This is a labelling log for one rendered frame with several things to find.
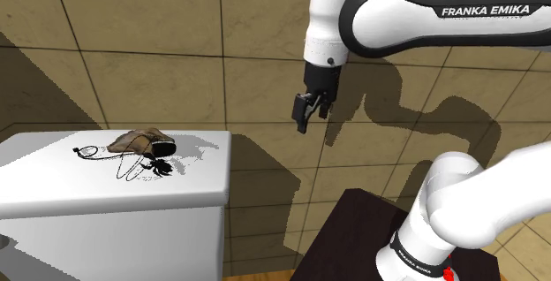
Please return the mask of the brown drawstring pouch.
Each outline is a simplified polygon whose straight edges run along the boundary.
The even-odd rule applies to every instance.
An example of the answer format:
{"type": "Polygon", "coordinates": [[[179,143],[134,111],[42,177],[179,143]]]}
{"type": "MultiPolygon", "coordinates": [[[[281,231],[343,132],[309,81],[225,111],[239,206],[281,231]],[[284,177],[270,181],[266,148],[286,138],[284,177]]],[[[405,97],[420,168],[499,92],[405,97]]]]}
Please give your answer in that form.
{"type": "Polygon", "coordinates": [[[173,138],[150,127],[121,134],[104,148],[85,146],[72,151],[84,160],[118,158],[116,178],[133,181],[145,171],[151,171],[157,178],[170,176],[173,167],[166,158],[176,154],[177,145],[173,138]]]}

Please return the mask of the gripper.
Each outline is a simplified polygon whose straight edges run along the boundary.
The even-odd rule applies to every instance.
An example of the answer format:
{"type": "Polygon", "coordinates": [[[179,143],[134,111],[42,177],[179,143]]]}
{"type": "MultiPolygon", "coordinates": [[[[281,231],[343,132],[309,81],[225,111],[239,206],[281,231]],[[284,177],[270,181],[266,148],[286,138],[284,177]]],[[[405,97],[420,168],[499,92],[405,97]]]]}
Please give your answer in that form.
{"type": "Polygon", "coordinates": [[[304,83],[307,93],[296,94],[291,113],[291,118],[297,123],[300,133],[306,133],[308,121],[317,110],[319,102],[319,117],[328,118],[337,96],[341,70],[341,66],[320,67],[306,62],[304,83]]]}

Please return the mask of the dark robot stand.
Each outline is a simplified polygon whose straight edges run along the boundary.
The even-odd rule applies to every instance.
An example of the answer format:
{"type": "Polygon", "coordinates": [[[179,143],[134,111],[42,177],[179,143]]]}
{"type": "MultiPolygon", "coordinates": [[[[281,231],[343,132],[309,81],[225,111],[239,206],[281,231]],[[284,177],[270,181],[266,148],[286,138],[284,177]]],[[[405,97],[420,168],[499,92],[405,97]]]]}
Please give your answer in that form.
{"type": "Polygon", "coordinates": [[[507,281],[496,257],[481,249],[457,247],[435,264],[415,256],[398,232],[413,203],[412,197],[391,201],[345,190],[291,281],[383,281],[375,257],[384,247],[399,265],[429,281],[507,281]]]}

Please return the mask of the white toilet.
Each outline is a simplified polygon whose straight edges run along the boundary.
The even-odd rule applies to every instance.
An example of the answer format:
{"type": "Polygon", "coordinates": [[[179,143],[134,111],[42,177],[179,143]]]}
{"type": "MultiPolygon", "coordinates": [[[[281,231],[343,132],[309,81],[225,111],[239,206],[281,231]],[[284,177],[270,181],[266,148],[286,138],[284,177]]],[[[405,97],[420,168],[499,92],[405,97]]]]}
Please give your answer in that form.
{"type": "Polygon", "coordinates": [[[111,153],[116,130],[0,142],[7,281],[222,281],[231,135],[169,131],[173,154],[111,153]]]}

